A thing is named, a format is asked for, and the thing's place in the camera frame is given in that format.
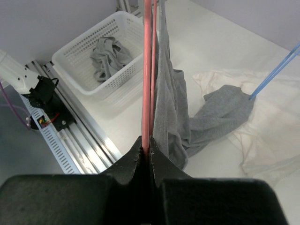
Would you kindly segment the blue wire hanger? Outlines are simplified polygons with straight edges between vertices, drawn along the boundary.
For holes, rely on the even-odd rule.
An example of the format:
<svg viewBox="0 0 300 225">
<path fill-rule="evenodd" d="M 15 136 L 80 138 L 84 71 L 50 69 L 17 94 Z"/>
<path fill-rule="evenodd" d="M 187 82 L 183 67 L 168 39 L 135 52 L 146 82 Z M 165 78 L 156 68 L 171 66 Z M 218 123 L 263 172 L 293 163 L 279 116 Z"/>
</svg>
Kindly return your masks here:
<svg viewBox="0 0 300 225">
<path fill-rule="evenodd" d="M 262 83 L 250 95 L 249 100 L 253 100 L 256 96 L 270 83 L 296 56 L 300 53 L 300 44 L 298 43 L 288 55 L 272 70 L 272 72 L 263 80 Z"/>
</svg>

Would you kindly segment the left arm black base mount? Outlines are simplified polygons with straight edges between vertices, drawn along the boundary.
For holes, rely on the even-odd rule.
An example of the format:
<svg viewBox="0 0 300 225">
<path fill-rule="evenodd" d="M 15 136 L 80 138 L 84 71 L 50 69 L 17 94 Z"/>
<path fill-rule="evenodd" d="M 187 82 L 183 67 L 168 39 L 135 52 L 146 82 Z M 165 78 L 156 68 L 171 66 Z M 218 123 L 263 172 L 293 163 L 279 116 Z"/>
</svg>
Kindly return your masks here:
<svg viewBox="0 0 300 225">
<path fill-rule="evenodd" d="M 33 97 L 29 98 L 29 103 L 31 106 L 43 110 L 48 117 L 47 119 L 44 115 L 38 116 L 36 122 L 40 128 L 45 128 L 52 124 L 57 131 L 61 131 L 75 122 L 73 115 L 56 93 L 53 93 L 48 103 Z"/>
</svg>

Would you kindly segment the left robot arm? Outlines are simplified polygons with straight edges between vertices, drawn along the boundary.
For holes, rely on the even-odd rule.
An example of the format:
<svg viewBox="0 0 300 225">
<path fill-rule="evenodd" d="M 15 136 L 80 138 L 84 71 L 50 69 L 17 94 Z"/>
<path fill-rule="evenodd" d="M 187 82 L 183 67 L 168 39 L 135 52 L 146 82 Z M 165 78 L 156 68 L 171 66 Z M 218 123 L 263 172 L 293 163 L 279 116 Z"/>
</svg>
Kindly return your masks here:
<svg viewBox="0 0 300 225">
<path fill-rule="evenodd" d="M 58 79 L 50 79 L 21 65 L 5 51 L 0 51 L 0 75 L 33 107 L 46 112 L 57 111 L 61 105 L 55 93 Z"/>
</svg>

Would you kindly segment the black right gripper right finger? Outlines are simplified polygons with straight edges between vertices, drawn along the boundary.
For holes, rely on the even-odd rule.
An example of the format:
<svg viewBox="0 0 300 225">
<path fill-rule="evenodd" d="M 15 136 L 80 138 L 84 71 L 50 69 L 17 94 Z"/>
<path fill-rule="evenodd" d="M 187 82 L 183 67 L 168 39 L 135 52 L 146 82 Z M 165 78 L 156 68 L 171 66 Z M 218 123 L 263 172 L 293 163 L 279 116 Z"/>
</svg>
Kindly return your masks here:
<svg viewBox="0 0 300 225">
<path fill-rule="evenodd" d="M 192 178 L 150 139 L 153 225 L 286 225 L 273 189 L 265 181 Z"/>
</svg>

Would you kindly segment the grey tank top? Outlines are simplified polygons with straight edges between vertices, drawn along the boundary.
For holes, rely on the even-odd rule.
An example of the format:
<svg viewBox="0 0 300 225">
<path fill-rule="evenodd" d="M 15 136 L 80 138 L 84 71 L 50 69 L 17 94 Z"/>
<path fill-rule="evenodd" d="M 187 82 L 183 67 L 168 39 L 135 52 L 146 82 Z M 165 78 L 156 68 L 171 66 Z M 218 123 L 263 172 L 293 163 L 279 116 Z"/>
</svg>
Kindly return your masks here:
<svg viewBox="0 0 300 225">
<path fill-rule="evenodd" d="M 179 169 L 188 163 L 182 145 L 190 138 L 187 87 L 184 72 L 173 68 L 170 59 L 165 1 L 159 2 L 159 36 L 156 45 L 156 105 L 153 137 L 158 148 Z"/>
<path fill-rule="evenodd" d="M 129 50 L 114 37 L 101 37 L 90 58 L 98 82 L 105 82 L 133 60 Z"/>
</svg>

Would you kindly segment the pink wire hanger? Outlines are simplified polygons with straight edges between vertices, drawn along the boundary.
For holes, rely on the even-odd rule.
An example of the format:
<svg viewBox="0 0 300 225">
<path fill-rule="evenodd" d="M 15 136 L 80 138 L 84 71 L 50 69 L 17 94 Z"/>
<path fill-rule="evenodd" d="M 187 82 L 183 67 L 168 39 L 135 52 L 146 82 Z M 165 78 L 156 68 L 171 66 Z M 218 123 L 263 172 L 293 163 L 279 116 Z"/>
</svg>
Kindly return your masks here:
<svg viewBox="0 0 300 225">
<path fill-rule="evenodd" d="M 148 158 L 154 123 L 157 1 L 143 1 L 142 150 Z"/>
</svg>

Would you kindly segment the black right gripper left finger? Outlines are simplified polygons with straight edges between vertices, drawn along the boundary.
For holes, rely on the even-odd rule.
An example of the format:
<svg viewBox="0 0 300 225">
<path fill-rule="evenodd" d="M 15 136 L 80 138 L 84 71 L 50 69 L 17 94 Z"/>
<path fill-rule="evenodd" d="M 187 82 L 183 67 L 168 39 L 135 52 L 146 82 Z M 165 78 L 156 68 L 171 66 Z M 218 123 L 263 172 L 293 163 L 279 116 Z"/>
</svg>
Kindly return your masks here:
<svg viewBox="0 0 300 225">
<path fill-rule="evenodd" d="M 100 174 L 17 175 L 0 188 L 3 225 L 141 225 L 150 222 L 141 138 Z"/>
</svg>

